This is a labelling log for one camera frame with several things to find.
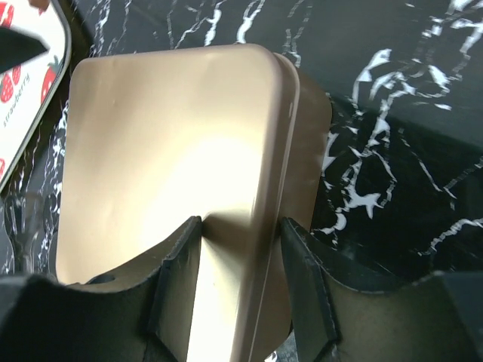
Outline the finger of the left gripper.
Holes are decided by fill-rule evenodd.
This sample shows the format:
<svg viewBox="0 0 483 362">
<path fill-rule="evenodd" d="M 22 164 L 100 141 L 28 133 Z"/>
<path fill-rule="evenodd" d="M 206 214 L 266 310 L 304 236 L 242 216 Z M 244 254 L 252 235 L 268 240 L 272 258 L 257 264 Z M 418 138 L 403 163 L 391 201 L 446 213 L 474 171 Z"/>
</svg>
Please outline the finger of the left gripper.
<svg viewBox="0 0 483 362">
<path fill-rule="evenodd" d="M 0 73 L 48 52 L 49 47 L 36 35 L 1 27 Z"/>
</svg>

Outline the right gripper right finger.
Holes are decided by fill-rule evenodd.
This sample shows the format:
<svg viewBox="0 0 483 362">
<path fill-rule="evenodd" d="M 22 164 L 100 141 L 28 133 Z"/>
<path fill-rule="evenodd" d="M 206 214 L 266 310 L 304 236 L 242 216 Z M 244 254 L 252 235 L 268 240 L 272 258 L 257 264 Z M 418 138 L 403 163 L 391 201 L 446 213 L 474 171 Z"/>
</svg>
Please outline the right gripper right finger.
<svg viewBox="0 0 483 362">
<path fill-rule="evenodd" d="M 480 361 L 482 275 L 437 271 L 405 283 L 280 224 L 296 361 Z"/>
</svg>

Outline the brown chocolate box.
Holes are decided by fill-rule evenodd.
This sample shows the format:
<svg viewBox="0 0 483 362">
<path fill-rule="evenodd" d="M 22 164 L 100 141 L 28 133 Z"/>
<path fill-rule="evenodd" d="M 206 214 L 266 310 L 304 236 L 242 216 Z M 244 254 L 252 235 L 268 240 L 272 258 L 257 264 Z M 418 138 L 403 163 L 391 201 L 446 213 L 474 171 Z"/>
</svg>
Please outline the brown chocolate box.
<svg viewBox="0 0 483 362">
<path fill-rule="evenodd" d="M 290 60 L 276 54 L 289 84 L 295 86 L 288 134 L 288 164 L 278 215 L 288 216 L 308 229 L 311 225 L 321 177 L 321 167 L 331 125 L 332 108 L 326 93 Z M 260 306 L 255 345 L 270 351 L 287 337 L 291 324 L 290 302 L 281 255 L 279 232 L 272 242 L 270 261 Z"/>
</svg>

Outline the rose gold box lid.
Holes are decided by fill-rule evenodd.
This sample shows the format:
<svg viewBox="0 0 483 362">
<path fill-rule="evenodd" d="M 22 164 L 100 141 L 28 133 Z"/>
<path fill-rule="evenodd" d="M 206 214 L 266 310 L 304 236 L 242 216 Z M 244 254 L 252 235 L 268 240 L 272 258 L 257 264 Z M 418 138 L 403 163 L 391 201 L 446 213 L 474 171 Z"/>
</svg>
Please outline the rose gold box lid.
<svg viewBox="0 0 483 362">
<path fill-rule="evenodd" d="M 84 283 L 205 225 L 187 358 L 262 361 L 300 76 L 255 44 L 88 58 L 69 85 L 56 273 Z"/>
</svg>

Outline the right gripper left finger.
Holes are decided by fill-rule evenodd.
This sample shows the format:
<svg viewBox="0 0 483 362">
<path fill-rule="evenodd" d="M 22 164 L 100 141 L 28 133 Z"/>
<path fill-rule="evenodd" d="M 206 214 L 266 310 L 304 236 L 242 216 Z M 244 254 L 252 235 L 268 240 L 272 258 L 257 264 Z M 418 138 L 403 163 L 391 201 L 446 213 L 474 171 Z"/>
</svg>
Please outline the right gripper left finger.
<svg viewBox="0 0 483 362">
<path fill-rule="evenodd" d="M 185 361 L 202 220 L 86 284 L 1 279 L 3 361 Z"/>
</svg>

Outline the strawberry print white tray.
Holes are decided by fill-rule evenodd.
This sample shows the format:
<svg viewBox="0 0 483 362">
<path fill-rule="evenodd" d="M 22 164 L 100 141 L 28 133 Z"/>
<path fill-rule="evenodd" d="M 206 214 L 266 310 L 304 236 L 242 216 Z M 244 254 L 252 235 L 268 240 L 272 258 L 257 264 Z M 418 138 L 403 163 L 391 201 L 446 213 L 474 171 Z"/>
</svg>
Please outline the strawberry print white tray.
<svg viewBox="0 0 483 362">
<path fill-rule="evenodd" d="M 35 9 L 27 1 L 2 1 L 1 29 L 34 35 L 48 49 L 1 73 L 1 187 L 4 187 L 66 73 L 72 34 L 58 1 L 51 1 L 46 11 Z"/>
</svg>

